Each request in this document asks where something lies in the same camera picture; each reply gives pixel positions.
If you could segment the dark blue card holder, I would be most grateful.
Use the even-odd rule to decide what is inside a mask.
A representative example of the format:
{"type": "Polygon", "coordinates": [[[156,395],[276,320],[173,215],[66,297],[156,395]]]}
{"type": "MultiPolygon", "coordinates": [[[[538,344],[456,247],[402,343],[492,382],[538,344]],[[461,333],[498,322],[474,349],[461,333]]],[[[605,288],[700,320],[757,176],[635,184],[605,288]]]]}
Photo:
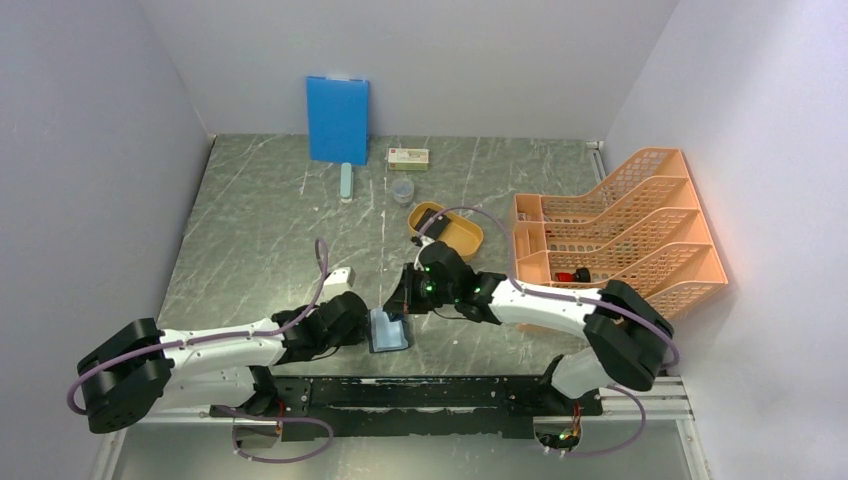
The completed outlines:
{"type": "Polygon", "coordinates": [[[372,354],[407,350],[412,346],[406,316],[374,308],[368,318],[369,352],[372,354]]]}

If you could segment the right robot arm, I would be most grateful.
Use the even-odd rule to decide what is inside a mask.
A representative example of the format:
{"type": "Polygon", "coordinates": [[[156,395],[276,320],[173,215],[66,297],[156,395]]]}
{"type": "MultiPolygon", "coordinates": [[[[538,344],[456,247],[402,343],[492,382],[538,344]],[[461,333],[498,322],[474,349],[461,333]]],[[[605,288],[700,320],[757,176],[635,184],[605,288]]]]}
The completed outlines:
{"type": "Polygon", "coordinates": [[[445,306],[475,323],[528,324],[585,340],[585,349],[555,358],[543,374],[539,398],[553,414],[565,413],[599,388],[647,392],[666,360],[679,357],[671,325],[625,282],[577,290],[534,286],[503,273],[476,271],[436,241],[403,266],[382,308],[389,314],[424,315],[445,306]]]}

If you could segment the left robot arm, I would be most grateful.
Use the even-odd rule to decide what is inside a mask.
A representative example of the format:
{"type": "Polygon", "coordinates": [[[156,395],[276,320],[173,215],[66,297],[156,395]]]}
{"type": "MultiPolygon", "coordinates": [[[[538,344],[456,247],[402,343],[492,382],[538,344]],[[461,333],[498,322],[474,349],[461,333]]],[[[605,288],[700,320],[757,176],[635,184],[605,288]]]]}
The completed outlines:
{"type": "Polygon", "coordinates": [[[67,403],[94,434],[196,406],[261,416],[277,403],[272,367],[361,343],[368,315],[365,302],[347,291],[231,327],[174,330],[152,318],[134,320],[78,362],[67,403]]]}

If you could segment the black card in tray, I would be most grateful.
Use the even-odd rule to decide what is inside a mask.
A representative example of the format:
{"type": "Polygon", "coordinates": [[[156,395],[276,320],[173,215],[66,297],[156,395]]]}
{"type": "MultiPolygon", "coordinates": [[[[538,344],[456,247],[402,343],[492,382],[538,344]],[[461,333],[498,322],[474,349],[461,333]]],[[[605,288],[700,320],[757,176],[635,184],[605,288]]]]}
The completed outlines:
{"type": "Polygon", "coordinates": [[[451,219],[446,215],[437,215],[437,211],[432,208],[426,208],[421,218],[417,221],[414,229],[417,233],[422,234],[432,240],[438,240],[451,224],[451,219]]]}

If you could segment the yellow oval tray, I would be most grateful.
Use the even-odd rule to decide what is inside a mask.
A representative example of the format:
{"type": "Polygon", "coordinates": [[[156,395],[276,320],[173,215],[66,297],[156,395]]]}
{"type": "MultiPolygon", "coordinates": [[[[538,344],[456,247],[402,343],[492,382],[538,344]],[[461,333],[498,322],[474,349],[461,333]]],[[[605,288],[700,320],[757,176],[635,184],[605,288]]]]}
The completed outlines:
{"type": "MultiPolygon", "coordinates": [[[[410,234],[415,236],[437,212],[444,207],[435,202],[421,202],[407,217],[410,234]]],[[[480,249],[484,233],[476,223],[450,211],[440,215],[423,233],[427,241],[442,241],[453,248],[465,261],[470,261],[480,249]]]]}

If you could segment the small clear plastic cup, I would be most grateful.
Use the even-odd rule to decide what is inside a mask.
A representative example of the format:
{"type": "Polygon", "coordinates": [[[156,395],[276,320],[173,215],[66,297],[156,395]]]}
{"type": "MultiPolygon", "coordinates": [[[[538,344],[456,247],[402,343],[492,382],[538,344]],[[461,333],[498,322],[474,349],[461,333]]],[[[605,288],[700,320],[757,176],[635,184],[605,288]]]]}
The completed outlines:
{"type": "Polygon", "coordinates": [[[408,207],[414,198],[415,185],[409,178],[396,178],[391,184],[393,199],[402,207],[408,207]]]}

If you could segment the small red white box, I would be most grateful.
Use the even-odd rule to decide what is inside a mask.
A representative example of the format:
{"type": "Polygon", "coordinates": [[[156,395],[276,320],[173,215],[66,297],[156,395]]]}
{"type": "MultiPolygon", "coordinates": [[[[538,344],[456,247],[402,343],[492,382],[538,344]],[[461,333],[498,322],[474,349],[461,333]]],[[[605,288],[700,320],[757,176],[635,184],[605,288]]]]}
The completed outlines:
{"type": "Polygon", "coordinates": [[[430,168],[428,149],[388,148],[386,161],[391,171],[427,171],[430,168]]]}

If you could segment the light blue eraser stick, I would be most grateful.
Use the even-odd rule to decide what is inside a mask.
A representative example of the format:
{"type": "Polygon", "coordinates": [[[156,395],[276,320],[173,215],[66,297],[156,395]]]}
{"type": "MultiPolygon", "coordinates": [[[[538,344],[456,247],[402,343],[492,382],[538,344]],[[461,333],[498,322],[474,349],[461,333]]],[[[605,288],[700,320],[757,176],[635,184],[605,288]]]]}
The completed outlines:
{"type": "Polygon", "coordinates": [[[340,201],[349,203],[353,197],[353,165],[351,163],[343,163],[340,172],[340,201]]]}

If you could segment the red black object in rack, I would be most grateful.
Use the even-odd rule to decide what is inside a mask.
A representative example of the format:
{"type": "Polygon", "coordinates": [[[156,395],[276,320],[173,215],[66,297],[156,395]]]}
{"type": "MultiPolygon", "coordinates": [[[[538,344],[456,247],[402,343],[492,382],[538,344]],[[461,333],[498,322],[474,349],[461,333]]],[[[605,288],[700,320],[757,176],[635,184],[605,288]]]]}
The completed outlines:
{"type": "Polygon", "coordinates": [[[557,271],[553,274],[553,279],[562,283],[590,283],[592,274],[588,268],[577,268],[572,272],[557,271]]]}

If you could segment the blue board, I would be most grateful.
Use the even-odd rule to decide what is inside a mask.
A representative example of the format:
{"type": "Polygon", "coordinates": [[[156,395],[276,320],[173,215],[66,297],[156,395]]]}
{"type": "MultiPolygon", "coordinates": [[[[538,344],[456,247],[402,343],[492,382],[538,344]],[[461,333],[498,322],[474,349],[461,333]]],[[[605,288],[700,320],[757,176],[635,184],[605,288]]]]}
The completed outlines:
{"type": "Polygon", "coordinates": [[[367,80],[308,76],[305,79],[310,158],[329,163],[367,163],[367,80]]]}

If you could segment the orange file organizer rack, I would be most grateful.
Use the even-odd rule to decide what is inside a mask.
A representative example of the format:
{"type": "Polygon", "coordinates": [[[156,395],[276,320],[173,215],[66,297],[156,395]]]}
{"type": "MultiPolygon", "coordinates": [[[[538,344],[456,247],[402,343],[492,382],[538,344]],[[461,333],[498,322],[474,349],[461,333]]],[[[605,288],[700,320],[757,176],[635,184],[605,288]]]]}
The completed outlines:
{"type": "Polygon", "coordinates": [[[511,215],[522,282],[577,289],[620,280],[667,319],[728,283],[678,148],[643,148],[583,195],[518,194],[511,215]],[[590,283],[553,279],[581,267],[590,283]]]}

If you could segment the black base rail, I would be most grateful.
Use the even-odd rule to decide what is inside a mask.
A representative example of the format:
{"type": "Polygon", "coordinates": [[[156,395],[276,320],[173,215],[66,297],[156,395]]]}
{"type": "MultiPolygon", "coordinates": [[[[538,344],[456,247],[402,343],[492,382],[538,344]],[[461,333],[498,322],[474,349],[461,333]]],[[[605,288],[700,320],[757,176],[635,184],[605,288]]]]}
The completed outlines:
{"type": "Polygon", "coordinates": [[[535,420],[599,416],[600,393],[577,399],[556,391],[541,375],[481,376],[294,376],[273,375],[254,367],[252,396],[234,405],[241,414],[262,420],[291,420],[284,441],[326,436],[389,437],[406,435],[499,434],[531,439],[535,420]]]}

